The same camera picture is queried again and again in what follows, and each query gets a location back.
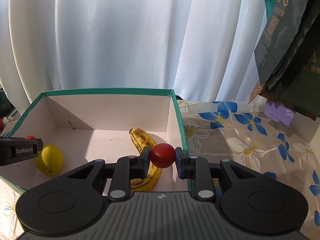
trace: banana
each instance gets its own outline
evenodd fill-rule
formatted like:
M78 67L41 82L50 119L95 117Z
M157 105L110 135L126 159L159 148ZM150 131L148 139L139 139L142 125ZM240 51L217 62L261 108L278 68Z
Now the banana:
M133 128L129 131L131 140L134 146L141 154L145 146L149 146L152 149L156 142L148 135L144 130L139 128ZM151 191L157 184L162 169L157 168L151 162L149 165L148 175L145 179L132 179L131 191Z

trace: white box with green rim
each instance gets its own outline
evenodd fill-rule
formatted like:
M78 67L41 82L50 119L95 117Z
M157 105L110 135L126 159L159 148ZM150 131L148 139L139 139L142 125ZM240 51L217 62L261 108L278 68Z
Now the white box with green rim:
M188 154L181 114L173 90L107 88L71 89L41 93L17 121L8 137L33 135L56 145L65 155L60 175L94 159L114 163L139 155L129 130L141 128L156 143L182 147ZM0 168L0 176L30 189L50 178L33 159ZM154 191L186 191L190 182L178 178L175 164L163 169Z

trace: tomato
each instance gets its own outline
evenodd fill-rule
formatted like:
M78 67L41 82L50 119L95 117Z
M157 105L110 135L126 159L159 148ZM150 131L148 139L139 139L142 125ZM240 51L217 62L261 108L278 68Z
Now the tomato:
M150 161L158 168L170 167L176 158L174 148L167 143L159 143L151 149Z

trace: floral tablecloth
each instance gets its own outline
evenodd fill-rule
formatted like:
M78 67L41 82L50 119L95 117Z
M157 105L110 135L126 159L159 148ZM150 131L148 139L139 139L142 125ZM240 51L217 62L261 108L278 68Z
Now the floral tablecloth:
M318 156L292 127L266 117L264 103L178 100L190 155L219 163L229 158L300 191L309 213L301 232L320 239ZM23 233L15 213L22 190L0 180L0 239Z

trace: qr code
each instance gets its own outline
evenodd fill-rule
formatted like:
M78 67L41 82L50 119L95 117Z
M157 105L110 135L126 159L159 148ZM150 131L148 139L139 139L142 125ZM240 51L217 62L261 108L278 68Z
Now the qr code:
M267 29L267 31L270 35L272 35L273 32L275 31L275 28L277 27L278 22L279 22L279 20L276 17L273 16L271 18L271 21L270 21L268 29Z

